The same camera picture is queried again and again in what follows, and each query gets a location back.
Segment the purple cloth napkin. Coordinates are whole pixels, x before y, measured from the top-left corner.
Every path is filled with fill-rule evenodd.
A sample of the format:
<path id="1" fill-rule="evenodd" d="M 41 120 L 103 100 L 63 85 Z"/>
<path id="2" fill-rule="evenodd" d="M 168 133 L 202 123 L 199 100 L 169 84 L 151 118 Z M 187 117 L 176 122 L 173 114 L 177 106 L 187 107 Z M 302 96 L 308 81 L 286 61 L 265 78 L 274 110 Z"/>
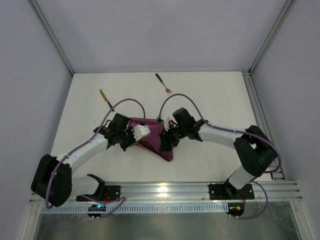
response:
<path id="1" fill-rule="evenodd" d="M 147 125 L 150 129 L 150 134 L 146 137 L 143 137 L 135 145 L 148 150 L 167 162 L 171 162 L 174 159 L 173 150 L 169 151 L 160 151 L 161 147 L 161 137 L 160 133 L 165 129 L 164 125 L 160 122 L 157 122 L 156 119 L 145 119 L 144 124 Z"/>

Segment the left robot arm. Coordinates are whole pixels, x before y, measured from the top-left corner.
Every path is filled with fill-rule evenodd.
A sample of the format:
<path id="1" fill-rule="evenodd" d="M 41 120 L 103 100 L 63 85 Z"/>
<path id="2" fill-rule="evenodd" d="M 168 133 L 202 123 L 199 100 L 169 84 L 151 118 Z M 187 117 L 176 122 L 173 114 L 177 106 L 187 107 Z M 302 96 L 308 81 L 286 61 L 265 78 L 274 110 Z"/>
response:
<path id="1" fill-rule="evenodd" d="M 117 113 L 108 125 L 94 129 L 91 138 L 57 156 L 44 155 L 38 164 L 30 189 L 45 200 L 48 209 L 63 205 L 69 198 L 81 197 L 103 201 L 105 181 L 90 173 L 84 177 L 73 174 L 95 155 L 120 145 L 123 150 L 149 134 L 145 125 L 131 125 L 132 120 Z"/>

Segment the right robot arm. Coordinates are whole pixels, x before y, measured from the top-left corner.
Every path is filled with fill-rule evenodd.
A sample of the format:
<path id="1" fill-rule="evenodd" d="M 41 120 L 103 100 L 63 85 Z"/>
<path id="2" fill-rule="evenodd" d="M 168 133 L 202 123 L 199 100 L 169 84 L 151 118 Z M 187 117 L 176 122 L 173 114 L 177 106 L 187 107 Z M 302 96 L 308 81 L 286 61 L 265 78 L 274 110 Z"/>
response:
<path id="1" fill-rule="evenodd" d="M 167 122 L 159 134 L 160 152 L 169 152 L 180 140 L 189 138 L 234 149 L 241 165 L 213 190 L 215 199 L 236 200 L 245 197 L 252 180 L 266 172 L 278 157 L 276 149 L 256 125 L 244 130 L 213 126 L 207 120 L 195 120 L 185 108 L 173 113 L 175 123 Z"/>

